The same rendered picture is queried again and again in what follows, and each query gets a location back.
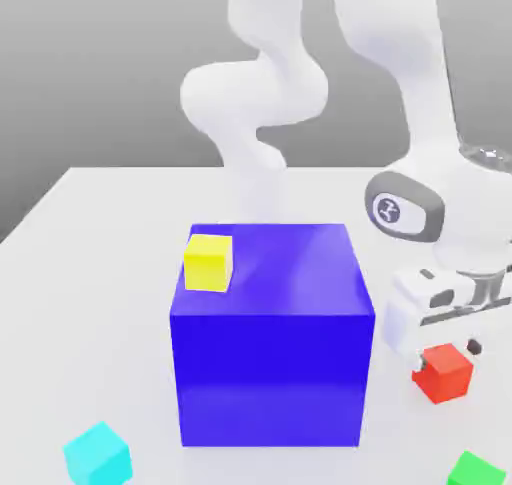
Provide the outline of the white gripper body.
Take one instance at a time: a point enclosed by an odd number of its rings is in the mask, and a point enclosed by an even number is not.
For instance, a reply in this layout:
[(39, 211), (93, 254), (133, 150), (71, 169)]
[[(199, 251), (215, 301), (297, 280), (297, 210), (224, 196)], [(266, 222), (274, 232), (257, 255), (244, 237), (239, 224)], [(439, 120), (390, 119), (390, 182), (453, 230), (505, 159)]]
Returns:
[(470, 339), (483, 344), (487, 338), (512, 332), (512, 297), (485, 306), (440, 306), (422, 311), (398, 295), (392, 299), (382, 322), (383, 339), (403, 357), (421, 355), (427, 348), (453, 344), (465, 348)]

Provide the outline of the small red cube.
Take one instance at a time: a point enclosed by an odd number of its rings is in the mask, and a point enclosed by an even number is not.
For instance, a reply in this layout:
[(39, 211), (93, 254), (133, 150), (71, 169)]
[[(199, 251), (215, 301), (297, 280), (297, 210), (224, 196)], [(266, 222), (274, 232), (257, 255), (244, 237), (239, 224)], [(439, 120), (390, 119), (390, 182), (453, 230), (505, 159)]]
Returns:
[(423, 367), (412, 373), (412, 380), (434, 404), (467, 394), (473, 364), (452, 344), (438, 345), (424, 351)]

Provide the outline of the small green cube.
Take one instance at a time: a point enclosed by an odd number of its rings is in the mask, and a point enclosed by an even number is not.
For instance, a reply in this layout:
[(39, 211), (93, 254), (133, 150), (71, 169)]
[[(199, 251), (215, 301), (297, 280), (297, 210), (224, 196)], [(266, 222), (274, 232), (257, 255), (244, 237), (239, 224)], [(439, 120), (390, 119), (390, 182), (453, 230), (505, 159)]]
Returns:
[(464, 451), (450, 471), (446, 485), (505, 485), (507, 472), (470, 451)]

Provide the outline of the small yellow cube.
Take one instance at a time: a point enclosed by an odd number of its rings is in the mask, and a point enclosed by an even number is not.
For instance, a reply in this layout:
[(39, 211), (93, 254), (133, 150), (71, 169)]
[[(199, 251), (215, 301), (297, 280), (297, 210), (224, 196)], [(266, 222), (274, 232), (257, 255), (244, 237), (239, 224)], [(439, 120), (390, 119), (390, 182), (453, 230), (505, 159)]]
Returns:
[(187, 290), (225, 293), (233, 273), (231, 236), (193, 234), (184, 253)]

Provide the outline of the small cyan cube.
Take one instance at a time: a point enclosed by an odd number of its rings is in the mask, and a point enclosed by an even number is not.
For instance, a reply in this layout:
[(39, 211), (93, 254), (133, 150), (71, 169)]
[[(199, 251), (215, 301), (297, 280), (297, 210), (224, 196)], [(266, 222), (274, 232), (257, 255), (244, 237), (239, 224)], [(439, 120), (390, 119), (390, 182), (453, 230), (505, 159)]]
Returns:
[(127, 443), (105, 422), (99, 422), (63, 447), (74, 485), (124, 485), (133, 478)]

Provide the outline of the large blue box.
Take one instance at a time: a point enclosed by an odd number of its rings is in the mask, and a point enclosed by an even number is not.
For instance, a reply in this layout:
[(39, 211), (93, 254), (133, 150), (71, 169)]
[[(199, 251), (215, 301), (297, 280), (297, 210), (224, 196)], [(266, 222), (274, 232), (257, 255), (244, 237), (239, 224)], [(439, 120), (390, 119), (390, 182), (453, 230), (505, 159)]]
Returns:
[(375, 311), (342, 224), (195, 224), (233, 240), (224, 293), (178, 283), (170, 332), (186, 447), (355, 447)]

